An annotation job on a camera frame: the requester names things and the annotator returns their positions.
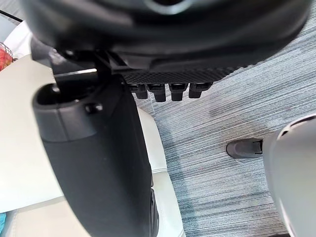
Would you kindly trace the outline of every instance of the white cushion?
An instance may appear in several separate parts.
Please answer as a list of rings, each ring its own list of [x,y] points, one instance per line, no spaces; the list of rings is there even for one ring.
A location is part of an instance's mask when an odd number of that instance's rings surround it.
[[[158,237],[185,237],[181,215],[167,172],[153,174],[159,213]],[[89,237],[64,197],[9,213],[1,237]]]
[[[0,212],[63,196],[43,148],[31,100],[54,83],[51,69],[27,55],[0,72]],[[152,172],[166,171],[154,119],[139,110]]]

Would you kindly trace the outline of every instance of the carpet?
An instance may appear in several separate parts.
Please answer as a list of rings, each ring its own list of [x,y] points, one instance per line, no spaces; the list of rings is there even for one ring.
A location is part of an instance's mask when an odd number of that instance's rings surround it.
[[[286,232],[262,159],[231,159],[229,141],[265,137],[316,110],[316,8],[277,55],[215,83],[200,99],[137,105],[158,126],[188,237],[268,237]]]

